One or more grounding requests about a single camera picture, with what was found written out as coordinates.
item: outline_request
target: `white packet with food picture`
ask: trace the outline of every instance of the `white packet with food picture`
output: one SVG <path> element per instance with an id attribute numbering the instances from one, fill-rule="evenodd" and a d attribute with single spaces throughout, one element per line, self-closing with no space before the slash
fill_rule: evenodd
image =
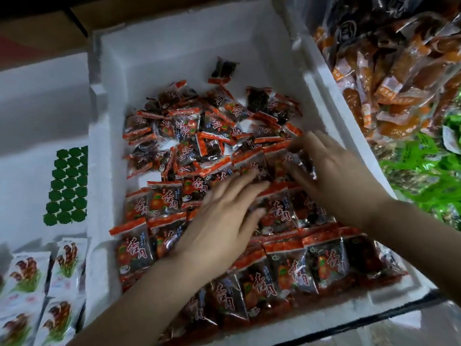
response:
<path id="1" fill-rule="evenodd" d="M 47 303 L 34 346 L 65 346 L 75 335 L 85 295 L 54 297 Z"/>
<path id="2" fill-rule="evenodd" d="M 63 238 L 51 271 L 50 297 L 77 296 L 88 247 L 87 238 Z"/>
<path id="3" fill-rule="evenodd" d="M 28 294 L 44 293 L 50 256 L 50 251 L 13 254 L 0 293 L 0 305 L 13 308 L 24 303 Z"/>
<path id="4" fill-rule="evenodd" d="M 29 294 L 29 301 L 14 308 L 1 308 L 0 345 L 32 346 L 37 331 L 37 324 L 42 314 L 44 293 Z"/>

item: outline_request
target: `person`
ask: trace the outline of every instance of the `person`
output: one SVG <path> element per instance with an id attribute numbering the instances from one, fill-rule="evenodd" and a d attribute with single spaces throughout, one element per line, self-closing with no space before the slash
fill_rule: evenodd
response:
<path id="1" fill-rule="evenodd" d="M 306 152 L 317 179 L 297 165 L 287 169 L 313 200 L 343 224 L 388 246 L 461 303 L 461 233 L 392 198 L 351 152 L 322 132 L 308 132 L 289 150 Z M 232 175 L 208 192 L 198 215 L 171 254 L 156 262 L 127 293 L 69 345 L 151 345 L 205 284 L 245 250 L 264 209 L 246 213 L 269 183 L 258 171 Z"/>

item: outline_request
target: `white foam box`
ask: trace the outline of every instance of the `white foam box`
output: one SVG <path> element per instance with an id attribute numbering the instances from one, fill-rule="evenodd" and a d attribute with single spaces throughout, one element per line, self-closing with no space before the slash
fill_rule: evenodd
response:
<path id="1" fill-rule="evenodd" d="M 57 250 L 86 221 L 43 222 L 56 152 L 88 145 L 87 53 L 0 71 L 0 273 L 12 253 Z"/>
<path id="2" fill-rule="evenodd" d="M 93 215 L 89 216 L 87 323 L 120 295 L 108 231 L 121 223 L 125 193 L 140 186 L 139 180 L 126 180 L 124 117 L 173 81 L 187 79 L 204 93 L 212 87 L 207 79 L 217 56 L 240 62 L 227 87 L 242 104 L 247 85 L 271 86 L 293 97 L 301 103 L 305 130 L 324 130 L 353 150 L 392 192 L 345 102 L 331 103 L 333 98 L 326 95 L 327 85 L 334 82 L 324 78 L 331 76 L 329 71 L 316 68 L 320 53 L 315 57 L 314 48 L 306 53 L 300 40 L 290 36 L 286 0 L 274 1 L 234 0 L 95 34 L 89 58 L 93 105 L 89 208 Z M 334 99 L 343 100 L 341 95 Z M 416 301 L 433 285 L 411 266 L 407 268 L 410 274 L 391 287 L 214 343 L 273 345 Z"/>

